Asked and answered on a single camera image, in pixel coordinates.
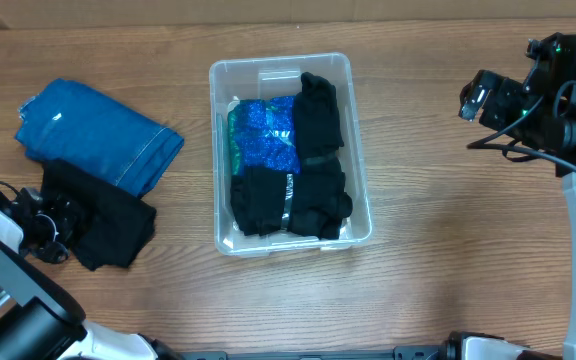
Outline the blue denim cloth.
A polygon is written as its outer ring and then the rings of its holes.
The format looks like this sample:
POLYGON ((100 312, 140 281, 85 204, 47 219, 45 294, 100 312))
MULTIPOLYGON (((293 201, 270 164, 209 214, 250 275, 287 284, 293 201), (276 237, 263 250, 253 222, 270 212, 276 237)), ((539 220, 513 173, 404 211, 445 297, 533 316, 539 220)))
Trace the blue denim cloth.
POLYGON ((184 138, 77 81, 56 79, 18 110, 15 139, 39 162, 61 159, 136 197, 157 184, 184 138))

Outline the black cloth bundle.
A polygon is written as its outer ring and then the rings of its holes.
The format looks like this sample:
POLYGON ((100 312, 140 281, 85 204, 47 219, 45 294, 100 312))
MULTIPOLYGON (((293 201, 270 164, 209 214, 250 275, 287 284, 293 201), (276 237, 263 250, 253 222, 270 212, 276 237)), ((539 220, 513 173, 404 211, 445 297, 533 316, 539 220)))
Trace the black cloth bundle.
POLYGON ((293 122, 299 173, 246 167, 231 172, 230 205, 240 231, 265 236, 288 231, 303 237, 336 240, 353 211, 338 152, 344 141, 336 88, 305 72, 294 95, 293 122))

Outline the blue sequin fabric bundle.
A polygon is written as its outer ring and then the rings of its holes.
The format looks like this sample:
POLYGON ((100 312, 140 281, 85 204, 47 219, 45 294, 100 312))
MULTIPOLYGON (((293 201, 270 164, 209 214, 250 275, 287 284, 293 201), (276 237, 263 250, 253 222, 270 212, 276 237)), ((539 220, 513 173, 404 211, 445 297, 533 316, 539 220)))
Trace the blue sequin fabric bundle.
POLYGON ((228 145, 233 175, 242 176, 246 167, 300 172, 293 122, 294 100, 294 96, 281 96, 269 100, 236 100, 229 105, 228 145))

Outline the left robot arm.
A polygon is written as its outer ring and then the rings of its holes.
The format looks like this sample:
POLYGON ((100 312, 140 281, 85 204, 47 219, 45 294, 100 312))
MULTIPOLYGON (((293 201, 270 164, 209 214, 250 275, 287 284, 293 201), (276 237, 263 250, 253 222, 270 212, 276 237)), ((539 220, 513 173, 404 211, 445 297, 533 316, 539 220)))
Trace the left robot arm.
POLYGON ((165 360, 177 353, 86 319, 80 304, 19 253, 22 228, 0 191, 0 359, 165 360))

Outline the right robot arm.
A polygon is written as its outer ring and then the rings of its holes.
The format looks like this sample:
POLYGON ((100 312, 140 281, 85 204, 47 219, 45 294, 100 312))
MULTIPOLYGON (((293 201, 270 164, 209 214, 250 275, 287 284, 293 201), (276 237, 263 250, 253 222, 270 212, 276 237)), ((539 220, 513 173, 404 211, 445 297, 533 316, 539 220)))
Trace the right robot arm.
POLYGON ((562 358, 576 359, 576 34, 530 40, 534 64, 523 82, 481 70, 460 93, 459 115, 491 129, 470 149, 499 150, 511 162, 550 161, 562 181, 572 242, 572 299, 562 358))

